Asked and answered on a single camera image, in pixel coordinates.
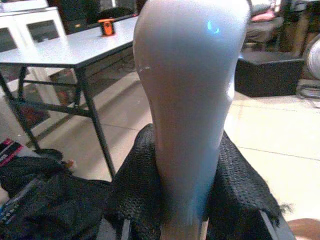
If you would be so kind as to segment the black box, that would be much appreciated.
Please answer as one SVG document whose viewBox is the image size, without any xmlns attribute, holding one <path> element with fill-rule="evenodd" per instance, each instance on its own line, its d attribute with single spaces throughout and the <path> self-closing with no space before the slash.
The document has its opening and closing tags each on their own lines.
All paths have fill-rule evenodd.
<svg viewBox="0 0 320 240">
<path fill-rule="evenodd" d="M 255 63 L 239 59 L 235 69 L 235 91 L 251 98 L 296 94 L 304 61 L 289 59 Z"/>
</svg>

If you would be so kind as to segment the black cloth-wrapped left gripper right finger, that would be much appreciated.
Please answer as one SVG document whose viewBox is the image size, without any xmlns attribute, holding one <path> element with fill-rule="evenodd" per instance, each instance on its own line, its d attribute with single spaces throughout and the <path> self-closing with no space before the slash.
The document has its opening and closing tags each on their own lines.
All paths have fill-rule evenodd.
<svg viewBox="0 0 320 240">
<path fill-rule="evenodd" d="M 270 188 L 225 132 L 208 206 L 206 240 L 270 240 L 260 212 L 273 227 L 280 224 L 282 210 Z"/>
</svg>

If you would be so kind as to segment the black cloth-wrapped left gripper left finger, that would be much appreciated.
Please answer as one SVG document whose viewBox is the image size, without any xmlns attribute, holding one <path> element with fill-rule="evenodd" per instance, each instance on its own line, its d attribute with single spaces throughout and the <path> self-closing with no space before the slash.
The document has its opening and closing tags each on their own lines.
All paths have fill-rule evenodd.
<svg viewBox="0 0 320 240">
<path fill-rule="evenodd" d="M 160 240 L 163 193 L 156 166 L 154 126 L 137 134 L 133 146 L 113 178 L 106 213 L 129 220 L 134 240 Z"/>
</svg>

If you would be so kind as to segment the white folding table black legs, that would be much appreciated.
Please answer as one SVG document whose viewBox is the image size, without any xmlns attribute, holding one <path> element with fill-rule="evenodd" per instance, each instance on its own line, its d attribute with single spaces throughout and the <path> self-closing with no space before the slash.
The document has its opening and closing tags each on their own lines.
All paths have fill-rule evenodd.
<svg viewBox="0 0 320 240">
<path fill-rule="evenodd" d="M 115 176 L 116 170 L 100 124 L 89 81 L 86 78 L 86 68 L 132 47 L 137 20 L 138 16 L 136 15 L 117 18 L 113 22 L 115 33 L 111 36 L 102 36 L 101 28 L 97 24 L 94 28 L 36 43 L 27 49 L 16 48 L 0 52 L 0 66 L 20 67 L 17 97 L 12 95 L 1 72 L 0 87 L 8 98 L 10 106 L 14 109 L 18 123 L 37 150 L 40 149 L 40 146 L 22 114 L 22 106 L 86 117 L 91 119 L 93 123 L 110 176 Z M 77 82 L 75 84 L 68 83 L 66 86 L 75 88 L 75 105 L 69 107 L 24 99 L 23 90 L 24 84 L 28 82 L 25 79 L 28 67 L 72 69 Z"/>
</svg>

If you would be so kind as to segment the black fabric bundle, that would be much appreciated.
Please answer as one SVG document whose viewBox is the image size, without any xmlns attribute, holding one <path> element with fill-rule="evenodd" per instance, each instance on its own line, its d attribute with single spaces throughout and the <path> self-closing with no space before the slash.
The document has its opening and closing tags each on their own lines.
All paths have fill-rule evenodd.
<svg viewBox="0 0 320 240">
<path fill-rule="evenodd" d="M 52 158 L 0 158 L 0 240 L 97 240 L 110 183 L 74 176 Z"/>
</svg>

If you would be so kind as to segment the white plastic broom handle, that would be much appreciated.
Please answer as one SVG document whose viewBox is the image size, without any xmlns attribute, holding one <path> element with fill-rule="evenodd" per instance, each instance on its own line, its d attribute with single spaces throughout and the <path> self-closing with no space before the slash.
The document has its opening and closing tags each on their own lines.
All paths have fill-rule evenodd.
<svg viewBox="0 0 320 240">
<path fill-rule="evenodd" d="M 139 14 L 133 54 L 155 131 L 161 240 L 205 240 L 250 15 L 248 0 L 146 0 Z"/>
</svg>

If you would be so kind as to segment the pink and black package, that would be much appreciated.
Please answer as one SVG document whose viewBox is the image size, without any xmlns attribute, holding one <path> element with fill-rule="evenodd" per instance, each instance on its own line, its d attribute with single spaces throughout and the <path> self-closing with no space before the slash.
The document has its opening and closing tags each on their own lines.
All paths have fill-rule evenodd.
<svg viewBox="0 0 320 240">
<path fill-rule="evenodd" d="M 0 143 L 0 168 L 8 164 L 24 148 L 20 143 L 6 138 Z"/>
</svg>

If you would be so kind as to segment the standing floor fan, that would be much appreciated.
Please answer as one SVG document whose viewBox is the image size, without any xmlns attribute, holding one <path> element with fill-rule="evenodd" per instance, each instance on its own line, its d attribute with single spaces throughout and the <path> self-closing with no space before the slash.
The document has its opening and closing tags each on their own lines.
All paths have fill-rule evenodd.
<svg viewBox="0 0 320 240">
<path fill-rule="evenodd" d="M 320 33 L 307 44 L 303 52 L 303 58 L 310 75 L 317 81 L 320 81 Z M 296 90 L 296 95 L 301 99 L 315 99 L 320 101 L 320 85 L 299 85 Z"/>
</svg>

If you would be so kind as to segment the pink cushion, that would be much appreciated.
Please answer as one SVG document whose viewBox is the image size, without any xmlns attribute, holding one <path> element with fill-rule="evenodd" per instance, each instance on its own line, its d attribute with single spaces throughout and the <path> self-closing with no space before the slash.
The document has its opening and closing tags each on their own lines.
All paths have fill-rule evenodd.
<svg viewBox="0 0 320 240">
<path fill-rule="evenodd" d="M 272 21 L 276 17 L 275 12 L 272 9 L 269 9 L 268 11 L 255 15 L 251 18 L 251 21 L 254 23 L 259 22 L 269 22 Z"/>
</svg>

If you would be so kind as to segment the brown rounded object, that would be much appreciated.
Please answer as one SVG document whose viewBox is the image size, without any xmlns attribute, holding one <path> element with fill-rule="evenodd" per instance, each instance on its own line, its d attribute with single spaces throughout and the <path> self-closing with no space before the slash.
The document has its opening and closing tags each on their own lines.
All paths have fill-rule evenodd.
<svg viewBox="0 0 320 240">
<path fill-rule="evenodd" d="M 320 220 L 301 218 L 287 222 L 296 240 L 320 240 Z"/>
</svg>

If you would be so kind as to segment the orange and black small device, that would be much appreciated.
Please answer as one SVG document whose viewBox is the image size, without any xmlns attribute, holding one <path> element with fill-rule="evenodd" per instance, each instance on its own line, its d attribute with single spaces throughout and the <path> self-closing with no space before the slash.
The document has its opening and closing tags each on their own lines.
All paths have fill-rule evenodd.
<svg viewBox="0 0 320 240">
<path fill-rule="evenodd" d="M 116 33 L 115 28 L 114 28 L 114 22 L 115 22 L 114 18 L 107 18 L 107 19 L 98 20 L 102 37 L 110 37 Z"/>
</svg>

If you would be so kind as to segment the white cabinet with glass doors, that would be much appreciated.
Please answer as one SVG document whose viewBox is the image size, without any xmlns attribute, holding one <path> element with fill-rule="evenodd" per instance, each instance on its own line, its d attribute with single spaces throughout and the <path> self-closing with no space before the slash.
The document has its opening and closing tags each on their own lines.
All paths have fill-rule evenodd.
<svg viewBox="0 0 320 240">
<path fill-rule="evenodd" d="M 8 28 L 18 48 L 29 49 L 37 43 L 65 37 L 66 32 L 57 7 L 0 13 L 0 29 Z M 29 67 L 30 80 L 51 81 L 50 76 L 62 68 Z M 59 99 L 53 86 L 35 85 L 44 103 L 58 105 Z M 61 120 L 66 113 L 48 111 L 52 120 Z"/>
</svg>

